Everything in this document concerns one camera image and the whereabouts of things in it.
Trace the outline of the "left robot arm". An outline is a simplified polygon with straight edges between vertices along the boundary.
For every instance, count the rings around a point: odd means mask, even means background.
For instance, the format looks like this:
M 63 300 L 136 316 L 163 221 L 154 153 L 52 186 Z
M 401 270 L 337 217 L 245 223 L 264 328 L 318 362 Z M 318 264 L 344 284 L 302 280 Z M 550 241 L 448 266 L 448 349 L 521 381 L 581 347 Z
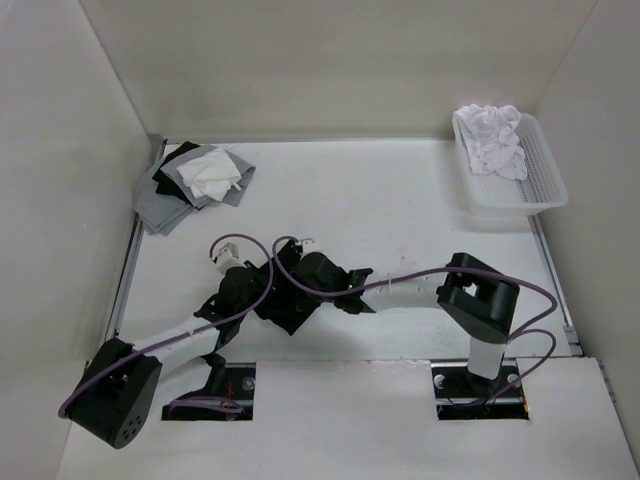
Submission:
M 273 279 L 272 263 L 257 268 L 245 262 L 230 268 L 217 293 L 179 326 L 138 343 L 106 341 L 58 416 L 122 449 L 140 433 L 158 384 L 173 371 L 198 364 L 190 386 L 202 398 L 216 397 L 225 376 L 206 360 L 239 333 L 245 316 L 269 295 Z

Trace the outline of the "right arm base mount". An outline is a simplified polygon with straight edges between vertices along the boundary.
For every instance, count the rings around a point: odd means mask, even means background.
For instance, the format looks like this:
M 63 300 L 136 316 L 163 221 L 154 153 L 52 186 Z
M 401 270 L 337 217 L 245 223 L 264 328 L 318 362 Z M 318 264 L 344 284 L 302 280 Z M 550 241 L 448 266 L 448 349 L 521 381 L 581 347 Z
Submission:
M 528 405 L 515 361 L 506 361 L 494 380 L 470 373 L 464 362 L 431 364 L 436 414 L 442 421 L 528 420 Z

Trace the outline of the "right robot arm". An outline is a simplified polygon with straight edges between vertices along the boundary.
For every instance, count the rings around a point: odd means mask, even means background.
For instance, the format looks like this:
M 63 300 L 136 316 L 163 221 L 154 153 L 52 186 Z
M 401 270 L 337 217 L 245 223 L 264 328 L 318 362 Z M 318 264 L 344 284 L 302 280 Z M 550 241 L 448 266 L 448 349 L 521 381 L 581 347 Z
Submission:
M 391 278 L 367 268 L 346 271 L 311 239 L 282 237 L 272 251 L 274 268 L 307 308 L 327 302 L 352 315 L 443 310 L 470 337 L 466 388 L 483 396 L 499 385 L 520 287 L 474 256 L 456 253 L 434 273 Z

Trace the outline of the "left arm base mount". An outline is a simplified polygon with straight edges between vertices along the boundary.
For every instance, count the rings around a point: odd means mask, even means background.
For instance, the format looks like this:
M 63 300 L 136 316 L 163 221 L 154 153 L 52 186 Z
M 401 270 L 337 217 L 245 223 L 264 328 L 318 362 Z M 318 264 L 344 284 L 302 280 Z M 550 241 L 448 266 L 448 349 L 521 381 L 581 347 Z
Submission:
M 208 377 L 162 407 L 163 421 L 251 421 L 254 414 L 257 368 L 255 363 L 228 363 L 212 354 L 204 359 Z

